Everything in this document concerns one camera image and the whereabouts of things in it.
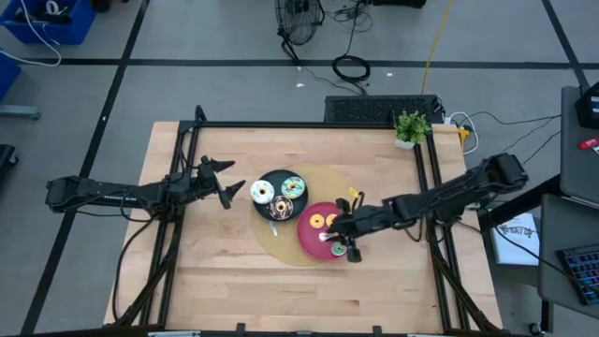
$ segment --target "electric fan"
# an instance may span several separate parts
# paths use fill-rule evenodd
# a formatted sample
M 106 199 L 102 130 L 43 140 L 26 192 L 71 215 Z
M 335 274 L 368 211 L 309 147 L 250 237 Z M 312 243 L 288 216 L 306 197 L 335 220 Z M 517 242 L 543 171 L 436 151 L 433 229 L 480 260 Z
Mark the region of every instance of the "electric fan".
M 293 46 L 301 46 L 310 41 L 316 33 L 316 27 L 325 20 L 325 10 L 320 0 L 274 0 L 279 30 L 277 35 L 283 38 L 281 47 L 294 61 L 300 59 Z

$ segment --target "white pot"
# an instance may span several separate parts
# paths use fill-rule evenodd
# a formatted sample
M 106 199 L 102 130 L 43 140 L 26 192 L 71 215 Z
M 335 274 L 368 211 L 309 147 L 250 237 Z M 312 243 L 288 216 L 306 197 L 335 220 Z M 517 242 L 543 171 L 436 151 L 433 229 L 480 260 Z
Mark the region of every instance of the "white pot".
M 395 139 L 395 146 L 399 147 L 400 149 L 412 150 L 412 148 L 414 148 L 414 145 L 416 145 L 416 144 L 413 143 L 412 141 L 403 141 L 403 140 Z

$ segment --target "red plate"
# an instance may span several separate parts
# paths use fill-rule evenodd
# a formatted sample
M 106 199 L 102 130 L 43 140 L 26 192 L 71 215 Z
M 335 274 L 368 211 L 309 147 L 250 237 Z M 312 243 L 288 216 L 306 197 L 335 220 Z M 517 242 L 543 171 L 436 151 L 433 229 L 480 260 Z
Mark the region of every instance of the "red plate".
M 325 223 L 321 228 L 314 228 L 310 226 L 310 217 L 314 214 L 320 214 L 327 220 L 327 216 L 330 214 L 339 215 L 339 210 L 332 202 L 317 202 L 314 205 L 308 207 L 300 216 L 298 220 L 298 240 L 299 245 L 303 248 L 309 256 L 314 258 L 331 260 L 339 258 L 339 256 L 333 255 L 330 251 L 330 247 L 333 242 L 321 242 L 318 239 L 318 234 L 324 233 L 329 229 L 329 226 Z

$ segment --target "gray floor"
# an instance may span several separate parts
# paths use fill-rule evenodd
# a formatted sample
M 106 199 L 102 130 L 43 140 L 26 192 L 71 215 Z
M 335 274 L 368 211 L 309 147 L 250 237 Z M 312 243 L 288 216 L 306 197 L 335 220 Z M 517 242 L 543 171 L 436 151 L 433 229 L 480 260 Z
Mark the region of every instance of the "gray floor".
M 0 0 L 0 7 L 6 2 Z M 599 62 L 599 51 L 589 43 L 599 28 L 599 3 L 551 3 L 578 60 Z M 120 58 L 139 4 L 113 2 L 110 12 L 98 14 L 82 46 L 61 47 L 60 52 L 69 58 Z M 347 1 L 323 4 L 334 10 Z M 444 8 L 445 1 L 435 0 L 422 10 L 372 7 L 373 29 L 355 36 L 352 53 L 371 60 L 426 60 Z M 271 0 L 153 0 L 132 58 L 284 60 L 275 29 Z M 332 59 L 344 52 L 348 38 L 346 29 L 326 20 L 298 52 L 307 59 Z M 0 46 L 21 57 L 51 57 L 43 47 L 23 46 L 5 30 L 0 30 Z M 457 0 L 434 60 L 568 61 L 541 0 Z M 329 67 L 312 70 L 335 79 Z M 0 335 L 20 331 L 62 220 L 43 204 L 45 182 L 79 172 L 115 71 L 116 66 L 24 66 L 3 101 L 36 105 L 42 119 L 0 120 L 0 143 L 16 145 L 21 158 L 0 190 Z M 589 82 L 599 81 L 599 71 L 585 73 Z M 373 68 L 368 91 L 417 94 L 422 75 L 421 68 Z M 486 110 L 516 121 L 559 113 L 564 85 L 577 85 L 573 71 L 434 68 L 428 93 L 439 95 L 448 111 Z M 291 66 L 129 66 L 91 177 L 135 183 L 153 122 L 191 118 L 196 104 L 214 121 L 321 121 L 325 96 L 347 94 Z M 540 124 L 503 126 L 477 116 L 481 144 L 466 157 L 468 166 Z M 526 158 L 558 129 L 559 121 L 553 121 L 511 152 Z M 526 169 L 530 187 L 557 173 L 559 142 L 553 140 Z M 77 216 L 37 331 L 102 323 L 124 226 L 119 219 Z M 536 289 L 512 273 L 492 271 L 505 326 L 525 333 L 526 325 L 540 316 Z M 556 309 L 555 335 L 592 335 L 598 328 L 598 321 Z

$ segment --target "small plant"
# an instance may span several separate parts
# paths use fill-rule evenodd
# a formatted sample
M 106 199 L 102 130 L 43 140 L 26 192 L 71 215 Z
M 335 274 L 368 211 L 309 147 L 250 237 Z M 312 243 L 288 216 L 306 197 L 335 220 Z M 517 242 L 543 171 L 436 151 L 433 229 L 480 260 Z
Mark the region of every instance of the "small plant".
M 431 131 L 431 128 L 427 125 L 425 115 L 419 114 L 418 111 L 414 113 L 404 111 L 400 115 L 396 131 L 397 139 L 419 144 L 424 140 L 425 134 Z

